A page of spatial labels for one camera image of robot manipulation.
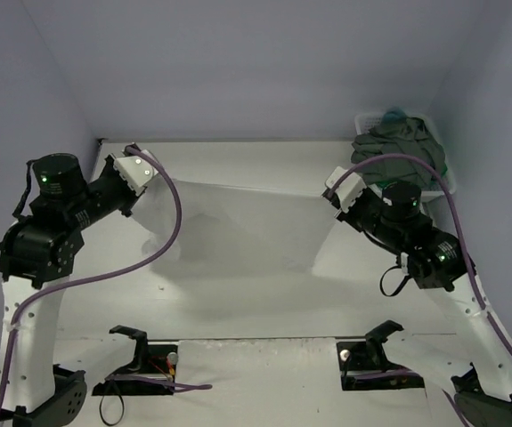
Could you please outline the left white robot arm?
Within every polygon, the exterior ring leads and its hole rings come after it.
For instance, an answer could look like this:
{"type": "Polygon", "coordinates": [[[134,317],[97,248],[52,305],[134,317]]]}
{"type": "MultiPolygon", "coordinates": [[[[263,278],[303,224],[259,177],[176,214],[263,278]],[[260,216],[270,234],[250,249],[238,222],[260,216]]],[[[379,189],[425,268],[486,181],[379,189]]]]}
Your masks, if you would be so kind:
{"type": "Polygon", "coordinates": [[[115,212],[130,216],[155,175],[149,162],[129,152],[107,156],[94,181],[69,153],[28,162],[27,182],[38,184],[38,196],[21,198],[0,242],[0,422],[65,426],[77,417],[87,372],[53,361],[64,295],[59,286],[73,272],[83,230],[115,212]]]}

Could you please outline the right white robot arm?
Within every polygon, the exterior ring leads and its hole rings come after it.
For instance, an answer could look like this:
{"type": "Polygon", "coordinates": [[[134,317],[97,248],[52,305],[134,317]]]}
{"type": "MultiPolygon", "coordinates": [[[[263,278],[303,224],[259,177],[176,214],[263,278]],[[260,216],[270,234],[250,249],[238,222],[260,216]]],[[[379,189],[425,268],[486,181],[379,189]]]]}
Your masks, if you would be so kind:
{"type": "Polygon", "coordinates": [[[358,182],[323,197],[337,220],[396,258],[403,282],[414,281],[451,322],[466,355],[453,356],[387,320],[354,346],[343,364],[353,390],[423,379],[440,387],[463,423],[512,426],[512,343],[496,319],[459,239],[420,211],[421,191],[399,181],[377,195],[358,182]]]}

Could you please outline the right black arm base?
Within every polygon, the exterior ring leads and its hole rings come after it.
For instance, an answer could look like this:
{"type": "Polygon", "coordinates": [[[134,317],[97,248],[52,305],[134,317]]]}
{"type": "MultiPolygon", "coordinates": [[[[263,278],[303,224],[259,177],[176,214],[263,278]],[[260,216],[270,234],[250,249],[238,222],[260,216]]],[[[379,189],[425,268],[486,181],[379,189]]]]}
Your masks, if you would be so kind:
{"type": "Polygon", "coordinates": [[[342,391],[398,391],[424,389],[424,379],[408,368],[391,362],[383,344],[403,327],[387,320],[362,340],[337,341],[336,349],[342,391]]]}

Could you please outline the white t shirt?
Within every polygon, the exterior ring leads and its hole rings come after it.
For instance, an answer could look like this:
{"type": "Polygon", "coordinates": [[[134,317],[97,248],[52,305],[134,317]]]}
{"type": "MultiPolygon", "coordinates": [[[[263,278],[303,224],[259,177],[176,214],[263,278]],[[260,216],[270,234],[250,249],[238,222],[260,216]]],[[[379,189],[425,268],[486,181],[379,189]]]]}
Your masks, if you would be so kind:
{"type": "Polygon", "coordinates": [[[336,163],[321,157],[158,161],[182,204],[182,225],[163,263],[232,263],[309,270],[334,226],[321,198],[336,163]]]}

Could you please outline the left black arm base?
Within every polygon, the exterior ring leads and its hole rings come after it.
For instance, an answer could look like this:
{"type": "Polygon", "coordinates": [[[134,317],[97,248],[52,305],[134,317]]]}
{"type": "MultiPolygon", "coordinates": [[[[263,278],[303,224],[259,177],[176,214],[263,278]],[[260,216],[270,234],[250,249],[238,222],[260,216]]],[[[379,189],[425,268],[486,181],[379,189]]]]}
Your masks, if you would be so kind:
{"type": "Polygon", "coordinates": [[[92,390],[93,396],[101,398],[98,414],[104,426],[118,426],[125,416],[124,397],[174,396],[180,388],[167,386],[175,382],[178,363],[176,342],[151,343],[146,332],[117,325],[110,329],[114,342],[128,343],[130,359],[122,354],[121,364],[113,368],[92,390]],[[116,420],[105,414],[106,398],[117,399],[120,413],[116,420]]]}

